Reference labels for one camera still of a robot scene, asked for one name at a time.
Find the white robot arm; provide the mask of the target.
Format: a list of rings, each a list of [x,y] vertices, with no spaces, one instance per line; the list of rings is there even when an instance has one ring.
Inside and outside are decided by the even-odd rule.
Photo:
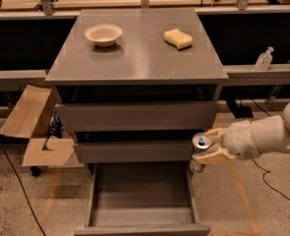
[[[192,156],[198,164],[220,164],[232,159],[253,159],[264,153],[290,153],[290,102],[283,115],[260,120],[235,122],[193,137],[196,146],[203,141],[203,151]]]

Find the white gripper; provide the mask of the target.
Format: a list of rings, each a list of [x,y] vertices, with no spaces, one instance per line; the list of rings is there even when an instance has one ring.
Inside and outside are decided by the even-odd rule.
[[[261,156],[248,120],[233,123],[226,129],[210,129],[205,134],[213,144],[223,143],[225,147],[211,147],[195,154],[194,160],[199,164],[222,164],[236,158],[247,160]]]

